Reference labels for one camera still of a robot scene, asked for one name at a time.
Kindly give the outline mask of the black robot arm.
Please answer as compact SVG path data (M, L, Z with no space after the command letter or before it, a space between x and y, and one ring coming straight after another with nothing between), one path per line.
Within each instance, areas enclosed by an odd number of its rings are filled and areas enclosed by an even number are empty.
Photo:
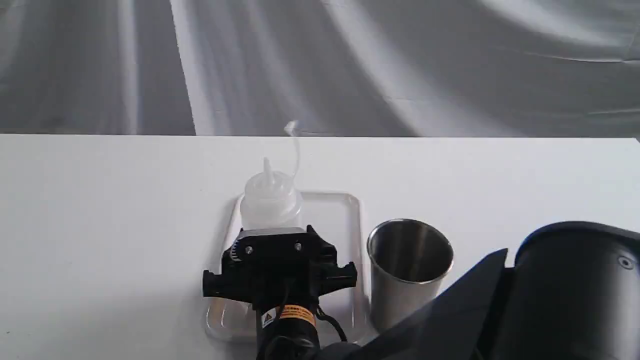
M370 233L370 319L348 341L320 297L358 283L315 229L241 230L205 269L202 296L249 303L258 360L637 360L639 234L587 221L533 231L512 267L484 256L439 295L454 251L436 228L390 219Z

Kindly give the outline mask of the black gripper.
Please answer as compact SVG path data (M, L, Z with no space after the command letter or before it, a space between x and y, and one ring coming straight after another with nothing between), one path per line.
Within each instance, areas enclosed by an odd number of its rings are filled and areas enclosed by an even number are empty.
M202 297L268 310L283 300L317 305L321 296L357 283L354 262L340 267L336 247L310 225L242 230L222 253L221 273L202 272Z

